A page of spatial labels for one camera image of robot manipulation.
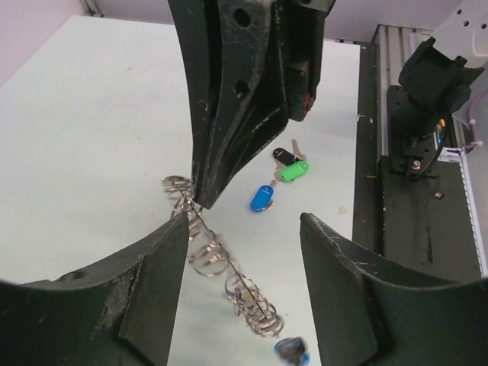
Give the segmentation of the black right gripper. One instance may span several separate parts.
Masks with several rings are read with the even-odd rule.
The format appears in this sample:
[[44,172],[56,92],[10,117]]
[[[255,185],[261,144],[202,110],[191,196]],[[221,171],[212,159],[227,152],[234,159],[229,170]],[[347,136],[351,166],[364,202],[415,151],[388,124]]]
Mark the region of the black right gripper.
[[185,67],[191,193],[210,209],[316,100],[326,14],[303,1],[170,1]]

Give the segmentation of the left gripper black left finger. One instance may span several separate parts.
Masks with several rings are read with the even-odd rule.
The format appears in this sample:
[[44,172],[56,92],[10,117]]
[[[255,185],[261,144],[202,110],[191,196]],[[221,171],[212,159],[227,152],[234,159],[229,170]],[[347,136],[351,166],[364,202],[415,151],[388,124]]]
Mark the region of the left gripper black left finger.
[[55,281],[1,284],[3,365],[165,365],[188,249],[181,213]]

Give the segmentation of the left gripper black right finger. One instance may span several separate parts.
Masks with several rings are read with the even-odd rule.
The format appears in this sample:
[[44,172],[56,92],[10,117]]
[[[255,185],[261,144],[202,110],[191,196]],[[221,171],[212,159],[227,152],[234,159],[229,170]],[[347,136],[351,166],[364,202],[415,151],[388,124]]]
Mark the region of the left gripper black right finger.
[[300,243],[324,365],[485,365],[487,281],[398,265],[311,213]]

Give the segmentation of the silver disc keyring organiser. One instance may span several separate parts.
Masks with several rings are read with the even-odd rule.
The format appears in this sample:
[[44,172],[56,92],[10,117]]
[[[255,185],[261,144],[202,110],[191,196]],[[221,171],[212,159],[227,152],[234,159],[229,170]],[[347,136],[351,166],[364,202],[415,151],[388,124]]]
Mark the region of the silver disc keyring organiser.
[[170,175],[163,179],[162,187],[174,203],[171,216],[188,216],[188,264],[202,277],[223,277],[224,297],[233,305],[235,315],[243,317],[256,335],[263,338],[279,336],[284,328],[283,317],[257,284],[243,273],[222,236],[205,223],[203,207],[191,196],[191,180]]

